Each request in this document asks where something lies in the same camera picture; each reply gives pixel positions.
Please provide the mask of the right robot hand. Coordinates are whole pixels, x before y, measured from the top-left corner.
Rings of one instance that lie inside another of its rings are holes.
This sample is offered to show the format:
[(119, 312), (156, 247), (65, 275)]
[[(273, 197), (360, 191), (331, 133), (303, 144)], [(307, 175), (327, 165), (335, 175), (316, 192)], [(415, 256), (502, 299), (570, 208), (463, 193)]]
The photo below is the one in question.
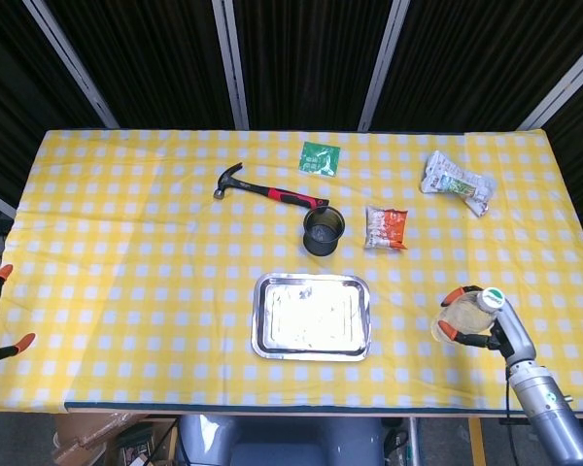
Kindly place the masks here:
[(499, 288), (461, 286), (449, 293), (440, 306), (432, 327), (437, 340), (496, 350), (507, 367), (535, 360), (533, 342)]

